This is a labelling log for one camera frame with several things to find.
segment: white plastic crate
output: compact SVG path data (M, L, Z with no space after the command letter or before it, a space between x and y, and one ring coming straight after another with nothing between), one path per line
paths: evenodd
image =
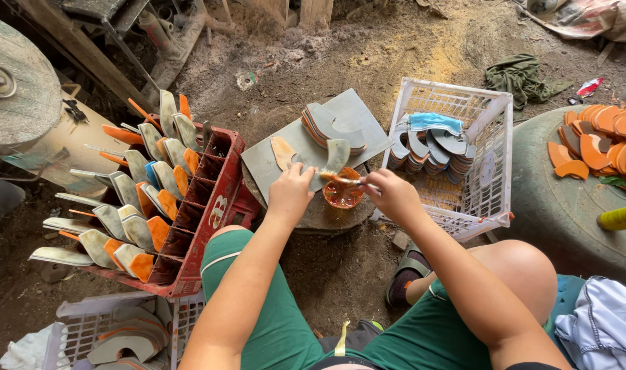
M431 180L423 170L414 186L426 212L458 242L510 225L512 176L512 95L404 77L393 113L389 138L406 113L432 112L462 120L477 153L473 169L459 185L443 176ZM384 151L382 167L388 164ZM370 218L390 221L379 209Z
M67 370L79 360L86 358L93 349L96 336L109 331L112 310L119 306L138 306L155 295L139 291L85 298L70 304L64 302L57 309L57 317L63 323L53 325L48 339L44 370ZM185 348L197 317L204 307L203 292L195 296L172 298L174 326L170 369L176 370L177 354Z

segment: red plastic crate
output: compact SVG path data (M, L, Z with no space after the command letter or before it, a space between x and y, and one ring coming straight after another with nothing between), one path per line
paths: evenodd
M152 116L159 121L159 116ZM166 298L196 294L201 289L199 268L203 252L213 233L233 221L238 213L244 214L241 225L249 229L260 210L260 204L242 181L240 153L244 148L245 142L237 132L212 128L210 142L199 153L199 167L146 283L123 271L99 266L81 269ZM114 198L114 191L108 191L103 201L118 204Z

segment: glue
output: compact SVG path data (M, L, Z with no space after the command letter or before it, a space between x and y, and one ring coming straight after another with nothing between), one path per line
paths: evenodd
M605 231L626 230L626 207L599 214L597 223Z

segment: white plastic bag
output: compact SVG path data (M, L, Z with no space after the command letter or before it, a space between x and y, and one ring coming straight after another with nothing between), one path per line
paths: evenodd
M54 324L39 332L26 334L16 343L9 342L7 352L0 358L0 366L5 370L41 370L48 337Z

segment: paintbrush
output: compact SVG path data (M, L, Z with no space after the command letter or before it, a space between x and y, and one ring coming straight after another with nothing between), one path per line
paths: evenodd
M381 189L379 189L376 185L367 184L360 180L350 180L349 178L340 177L338 176L338 172L322 170L320 171L320 178L323 178L329 181L340 182L342 184L347 184L350 186L361 186L361 185L369 186L370 188L374 189L377 193L379 193L379 195L381 195Z

